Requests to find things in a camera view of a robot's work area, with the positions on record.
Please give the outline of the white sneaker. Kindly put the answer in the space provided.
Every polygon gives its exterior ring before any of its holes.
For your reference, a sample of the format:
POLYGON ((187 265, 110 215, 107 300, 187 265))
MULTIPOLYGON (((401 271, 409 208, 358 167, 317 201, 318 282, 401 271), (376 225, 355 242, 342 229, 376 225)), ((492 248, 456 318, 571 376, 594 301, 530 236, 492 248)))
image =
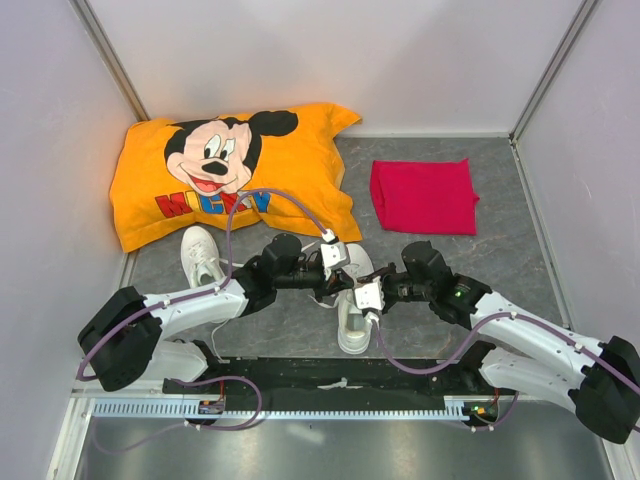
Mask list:
MULTIPOLYGON (((356 243, 347 244, 350 264, 343 271, 353 280, 366 277, 374 272, 369 255, 356 243)), ((332 296, 329 302, 311 299, 325 309, 336 309, 338 314, 337 341, 340 349, 350 355, 365 352, 370 343, 371 324, 365 319, 362 311, 356 306, 352 290, 343 290, 332 296)))
POLYGON ((217 244, 213 236, 203 227, 191 226, 184 231, 180 257, 190 288, 221 282, 225 279, 217 244))

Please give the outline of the red folded cloth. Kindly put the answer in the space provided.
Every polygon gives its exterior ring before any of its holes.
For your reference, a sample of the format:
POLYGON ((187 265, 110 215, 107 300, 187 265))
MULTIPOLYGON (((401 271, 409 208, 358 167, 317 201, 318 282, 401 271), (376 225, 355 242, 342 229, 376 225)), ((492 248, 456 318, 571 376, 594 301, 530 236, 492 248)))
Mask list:
POLYGON ((430 235, 477 234, 469 160, 372 164, 372 203, 385 230, 430 235))

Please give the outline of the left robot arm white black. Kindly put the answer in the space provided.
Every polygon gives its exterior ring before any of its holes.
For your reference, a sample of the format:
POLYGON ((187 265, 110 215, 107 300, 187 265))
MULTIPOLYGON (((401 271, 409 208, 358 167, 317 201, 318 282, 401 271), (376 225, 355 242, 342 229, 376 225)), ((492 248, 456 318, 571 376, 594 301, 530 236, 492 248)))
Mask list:
POLYGON ((279 234, 221 282, 153 295, 142 295, 133 286, 121 288, 78 335, 85 354, 78 379, 96 380, 106 392, 124 389, 143 377, 166 338, 201 324, 252 315, 273 304, 283 289, 310 289, 318 300, 350 289, 349 263, 343 242, 323 243, 305 256, 297 237, 279 234))

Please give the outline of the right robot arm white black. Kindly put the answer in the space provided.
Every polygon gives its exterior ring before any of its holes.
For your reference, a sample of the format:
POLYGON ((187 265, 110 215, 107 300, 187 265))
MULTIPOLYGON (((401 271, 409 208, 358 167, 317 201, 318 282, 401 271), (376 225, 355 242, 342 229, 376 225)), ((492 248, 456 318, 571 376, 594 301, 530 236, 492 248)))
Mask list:
POLYGON ((439 319, 468 330, 457 352, 470 360, 457 371, 465 391, 492 386, 553 403, 615 444, 638 430, 639 354, 632 343, 598 340, 536 316, 453 272, 428 241, 406 246, 401 257, 404 271, 389 264, 374 275, 384 306, 425 302, 439 319))

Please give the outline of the orange Mickey Mouse pillow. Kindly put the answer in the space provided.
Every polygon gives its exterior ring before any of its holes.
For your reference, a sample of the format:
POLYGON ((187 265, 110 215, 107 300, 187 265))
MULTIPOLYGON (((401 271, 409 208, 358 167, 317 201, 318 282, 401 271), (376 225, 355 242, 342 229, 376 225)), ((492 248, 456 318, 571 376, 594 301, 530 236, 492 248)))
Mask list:
POLYGON ((334 139, 359 116, 333 103, 139 122, 127 132, 110 188, 122 249, 201 223, 271 228, 344 242, 362 238, 341 189, 334 139))

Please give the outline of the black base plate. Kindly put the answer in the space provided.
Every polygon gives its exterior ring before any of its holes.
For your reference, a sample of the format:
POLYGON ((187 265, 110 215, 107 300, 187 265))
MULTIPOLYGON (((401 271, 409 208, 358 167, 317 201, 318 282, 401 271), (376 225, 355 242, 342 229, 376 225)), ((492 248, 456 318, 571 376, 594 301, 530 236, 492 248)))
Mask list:
POLYGON ((452 365, 429 376, 411 375, 385 359, 368 358, 231 358, 213 364, 199 379, 221 377, 223 385, 184 387, 163 382, 164 394, 224 395, 226 406, 253 410, 254 390, 237 381, 252 381, 263 407, 274 409, 437 408, 446 396, 492 399, 495 389, 468 366, 452 365))

